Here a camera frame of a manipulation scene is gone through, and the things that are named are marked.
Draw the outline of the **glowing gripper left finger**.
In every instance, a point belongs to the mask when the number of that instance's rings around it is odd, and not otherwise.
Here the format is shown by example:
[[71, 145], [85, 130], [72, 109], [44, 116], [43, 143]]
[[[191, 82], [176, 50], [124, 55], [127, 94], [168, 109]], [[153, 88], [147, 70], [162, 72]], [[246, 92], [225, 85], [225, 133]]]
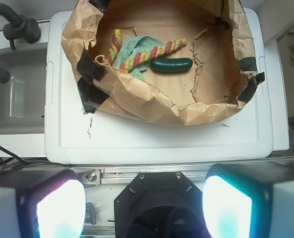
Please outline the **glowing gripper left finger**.
[[0, 170], [0, 238], [78, 238], [85, 211], [71, 169]]

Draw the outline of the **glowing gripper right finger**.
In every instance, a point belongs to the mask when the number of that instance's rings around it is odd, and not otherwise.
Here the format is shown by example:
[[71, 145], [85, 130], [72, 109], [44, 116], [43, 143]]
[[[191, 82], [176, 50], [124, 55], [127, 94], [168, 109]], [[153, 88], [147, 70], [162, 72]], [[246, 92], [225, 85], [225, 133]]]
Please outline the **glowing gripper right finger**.
[[294, 162], [214, 164], [202, 207], [214, 238], [294, 238]]

